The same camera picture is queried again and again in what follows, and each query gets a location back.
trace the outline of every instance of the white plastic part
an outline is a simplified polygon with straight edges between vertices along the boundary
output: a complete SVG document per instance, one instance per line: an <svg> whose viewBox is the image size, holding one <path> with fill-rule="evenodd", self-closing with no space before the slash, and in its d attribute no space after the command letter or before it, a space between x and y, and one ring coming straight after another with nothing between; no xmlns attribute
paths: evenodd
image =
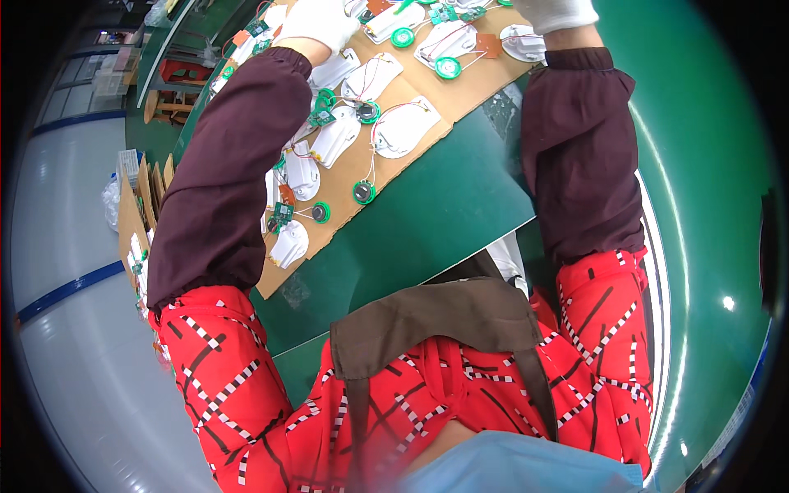
<svg viewBox="0 0 789 493"><path fill-rule="evenodd" d="M401 13L395 14L399 8L399 3L389 7L363 27L367 37L375 44L381 44L389 39L395 29L413 29L424 20L424 8L416 2L407 6Z"/></svg>
<svg viewBox="0 0 789 493"><path fill-rule="evenodd" d="M359 17L362 12L367 10L367 0L347 0L346 14L351 17Z"/></svg>
<svg viewBox="0 0 789 493"><path fill-rule="evenodd" d="M442 22L433 27L428 37L419 43L413 56L430 70L436 69L436 60L441 57L457 58L474 50L477 45L477 29L464 21Z"/></svg>
<svg viewBox="0 0 789 493"><path fill-rule="evenodd" d="M521 62L542 62L545 60L545 39L542 36L529 36L534 34L534 28L525 24L510 24L502 29L499 39L501 47L516 60ZM520 36L504 40L508 36Z"/></svg>
<svg viewBox="0 0 789 493"><path fill-rule="evenodd" d="M378 120L370 130L370 139L376 153L388 159L397 159L413 151L422 137L441 120L438 110L424 96L395 108Z"/></svg>
<svg viewBox="0 0 789 493"><path fill-rule="evenodd" d="M307 253L309 235L299 221L288 222L280 228L277 242L271 249L271 261L274 265L287 269L295 261Z"/></svg>
<svg viewBox="0 0 789 493"><path fill-rule="evenodd" d="M456 0L454 11L457 13L466 13L472 7L484 7L490 0Z"/></svg>
<svg viewBox="0 0 789 493"><path fill-rule="evenodd" d="M269 6L268 9L266 9L266 17L264 17L263 20L266 22L266 25L268 26L268 29L271 30L272 34L279 26L282 25L283 22L285 22L287 13L287 5Z"/></svg>
<svg viewBox="0 0 789 493"><path fill-rule="evenodd" d="M318 193L320 172L314 159L302 158L296 154L309 155L309 144L306 140L297 142L292 149L285 151L285 171L288 186L294 191L296 198L307 201Z"/></svg>
<svg viewBox="0 0 789 493"><path fill-rule="evenodd" d="M233 60L237 64L241 65L252 56L252 49L257 44L257 40L253 37L248 37L246 41L244 41L241 46L236 48L233 51L233 54L230 56L230 60Z"/></svg>
<svg viewBox="0 0 789 493"><path fill-rule="evenodd" d="M342 82L340 95L373 101L401 72L402 65L391 53L378 53Z"/></svg>
<svg viewBox="0 0 789 493"><path fill-rule="evenodd" d="M356 118L354 108L337 106L331 114L337 120L321 128L312 144L315 159L327 169L330 169L337 158L353 144L361 131L361 123Z"/></svg>
<svg viewBox="0 0 789 493"><path fill-rule="evenodd" d="M275 177L274 170L269 170L266 173L266 207L274 207L277 202L282 202L282 194L279 192L280 185L282 183Z"/></svg>
<svg viewBox="0 0 789 493"><path fill-rule="evenodd" d="M361 62L359 57L356 56L356 51L353 51L353 48L348 48L341 51L336 57L331 57L313 68L312 74L307 81L313 91L317 91L320 88L329 88L334 91L337 84L342 82L355 69L359 68L360 65Z"/></svg>

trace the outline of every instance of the brown apron strap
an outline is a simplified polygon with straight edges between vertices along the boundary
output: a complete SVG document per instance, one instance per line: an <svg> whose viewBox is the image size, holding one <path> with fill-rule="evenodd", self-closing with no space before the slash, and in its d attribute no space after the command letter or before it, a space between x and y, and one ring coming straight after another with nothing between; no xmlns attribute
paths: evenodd
<svg viewBox="0 0 789 493"><path fill-rule="evenodd" d="M350 445L353 457L349 471L350 493L364 493L367 490L365 478L364 453L361 451L367 439L367 419L370 410L370 381L357 379L346 381L348 394L348 414L350 414Z"/></svg>
<svg viewBox="0 0 789 493"><path fill-rule="evenodd" d="M551 396L551 387L548 377L537 356L537 350L527 349L513 353L515 364L523 379L526 393L531 397L531 402L537 408L545 427L548 429L548 438L552 442L559 441L559 426L556 422L556 407Z"/></svg>

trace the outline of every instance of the red wire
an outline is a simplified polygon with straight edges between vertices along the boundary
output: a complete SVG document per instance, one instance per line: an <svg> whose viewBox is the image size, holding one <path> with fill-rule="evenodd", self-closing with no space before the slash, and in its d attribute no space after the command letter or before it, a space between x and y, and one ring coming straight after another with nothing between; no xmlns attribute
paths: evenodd
<svg viewBox="0 0 789 493"><path fill-rule="evenodd" d="M542 37L539 34L530 33L530 34L519 34L519 35L515 35L515 36L505 36L501 40L502 41L506 41L507 39L512 39L512 38L525 38L526 36L536 36L538 38Z"/></svg>
<svg viewBox="0 0 789 493"><path fill-rule="evenodd" d="M386 110L381 112L381 116L378 117L378 120L376 120L376 123L372 126L372 134L370 136L371 137L370 140L372 141L373 148L375 148L375 145L376 145L376 130L378 129L378 124L381 122L381 120L383 120L383 116L385 114L388 114L389 112L391 112L393 110L397 110L400 106L408 106L410 104L413 104L414 106L418 106L418 107L424 109L424 106L422 106L419 103L408 102L408 103L395 104L391 108L387 108Z"/></svg>
<svg viewBox="0 0 789 493"><path fill-rule="evenodd" d="M258 19L258 20L260 19L260 7L261 7L261 6L262 6L264 3L267 3L267 2L268 2L268 3L270 3L270 4L272 4L272 5L274 5L274 2L273 2L272 0L263 0L261 3L257 4L257 9L255 10L255 18L256 18L256 19Z"/></svg>
<svg viewBox="0 0 789 493"><path fill-rule="evenodd" d="M367 69L370 66L370 61L374 60L374 59L377 59L378 63L376 63L376 69L372 71L372 79L370 79L370 85L366 85L367 84ZM376 74L378 73L378 65L380 65L381 62L385 62L385 61L386 60L383 60L383 58L381 58L381 57L372 57L369 60L367 60L367 63L365 63L365 78L361 80L361 92L357 96L357 99L361 99L361 95L363 95L365 93L365 91L370 89L370 87L372 86L372 82L376 79Z"/></svg>
<svg viewBox="0 0 789 493"><path fill-rule="evenodd" d="M225 56L225 47L227 46L227 44L230 42L230 40L231 40L231 39L232 39L232 38L228 39L228 40L225 42L225 44L223 44L223 45L222 45L222 52L221 52L221 53L222 53L222 59L223 59L223 60L230 60L228 57L226 57L226 56Z"/></svg>
<svg viewBox="0 0 789 493"><path fill-rule="evenodd" d="M255 18L256 18L256 19L259 19L259 17L260 17L260 7L261 7L261 6L262 6L264 3L266 3L266 2L268 2L268 3L271 3L272 5L276 5L276 4L275 4L275 3L274 3L272 0L263 0L261 3L257 4L257 9L255 10ZM228 57L226 57L226 56L225 56L225 47L226 47L226 46L227 46L227 44L230 42L230 40L231 40L232 38L234 38L234 37L235 37L235 35L233 35L233 37L231 37L230 39L228 39L228 40L225 42L225 44L223 44L223 45L222 45L222 59L223 59L223 60L230 60Z"/></svg>
<svg viewBox="0 0 789 493"><path fill-rule="evenodd" d="M438 46L434 46L434 45L439 45L439 44L441 44L441 42L443 42L443 41L444 41L446 38L450 37L451 35L453 35L454 33L458 32L458 31L460 31L461 29L464 29L464 28L466 28L466 26L470 26L470 25L471 25L471 24L473 24L473 23L474 23L474 21L471 21L471 22L466 22L464 25L462 25L462 26L460 26L459 28L455 29L453 32L451 32L451 33L449 33L449 34L445 35L443 38L439 39L439 40L438 40L438 41L436 41L435 43L433 43L433 44L429 44L429 45L427 45L426 47L422 47L422 50L424 50L424 49L425 49L425 48L427 48L427 47L433 47L433 49L432 49L432 50L430 50L430 53L428 53L428 56L431 56L431 55L433 55L433 51L436 51L436 48L438 48Z"/></svg>
<svg viewBox="0 0 789 493"><path fill-rule="evenodd" d="M294 153L294 154L295 154L297 157L299 157L299 158L310 158L310 159L315 159L315 156L314 156L314 155L312 155L312 154L305 154L305 155L301 155L301 154L299 154L298 152L296 152L296 146L295 146L295 145L294 145L294 143L293 143L293 139L291 139L291 140L290 140L290 151L291 151L291 152L293 152L293 153Z"/></svg>

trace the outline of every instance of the green workbench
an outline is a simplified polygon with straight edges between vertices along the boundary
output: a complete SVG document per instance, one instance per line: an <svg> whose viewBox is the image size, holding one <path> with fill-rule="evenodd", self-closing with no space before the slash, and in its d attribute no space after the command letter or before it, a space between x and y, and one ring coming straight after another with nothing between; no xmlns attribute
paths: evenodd
<svg viewBox="0 0 789 493"><path fill-rule="evenodd" d="M670 492L724 429L764 341L760 196L774 164L735 63L698 13L680 0L596 7L615 64L638 83L631 111L640 169L671 290L667 393L656 403L649 444L649 481ZM500 92L455 124L269 300L253 293L294 402L312 385L331 321L423 282L533 217L512 94ZM176 162L206 96L207 89L181 132ZM518 231L527 270L529 259L544 264L535 226Z"/></svg>
<svg viewBox="0 0 789 493"><path fill-rule="evenodd" d="M158 71L162 60L173 58L168 55L173 46L202 51L206 47L205 39L221 50L221 46L238 31L238 25L243 27L248 19L254 17L258 3L259 0L214 0L208 6L207 2L181 0L170 13L173 21L170 27L146 27L146 33L151 37L140 52L134 106L139 108L143 105L150 89L198 92L199 86L194 84L164 82Z"/></svg>

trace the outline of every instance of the blue stripe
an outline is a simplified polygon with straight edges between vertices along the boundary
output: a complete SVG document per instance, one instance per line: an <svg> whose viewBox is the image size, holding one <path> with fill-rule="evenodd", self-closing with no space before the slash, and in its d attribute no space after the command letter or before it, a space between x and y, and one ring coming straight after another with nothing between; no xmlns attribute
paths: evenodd
<svg viewBox="0 0 789 493"><path fill-rule="evenodd" d="M103 281L106 278L120 274L123 271L123 262L119 260L118 262L114 262L110 265L101 267L100 269L96 269L95 271L90 272L81 278L76 278L71 282L67 282L63 286L50 291L38 300L35 300L28 306L22 308L19 313L17 313L19 323L26 323L31 318L38 315L43 310L46 310L53 304L59 303L72 294L75 294L87 288L88 286L93 286L97 282Z"/></svg>
<svg viewBox="0 0 789 493"><path fill-rule="evenodd" d="M79 53L72 53L67 59L74 59L74 58L87 58L91 57L95 54L118 54L120 50L107 50L107 51L81 51Z"/></svg>
<svg viewBox="0 0 789 493"><path fill-rule="evenodd" d="M110 118L126 118L126 110L112 110L112 111L98 111L96 113L81 114L77 117L61 118L60 120L50 121L43 125L39 125L30 132L31 137L41 135L42 133L51 132L52 130L62 129L77 123L85 123L87 121L96 120L109 120Z"/></svg>

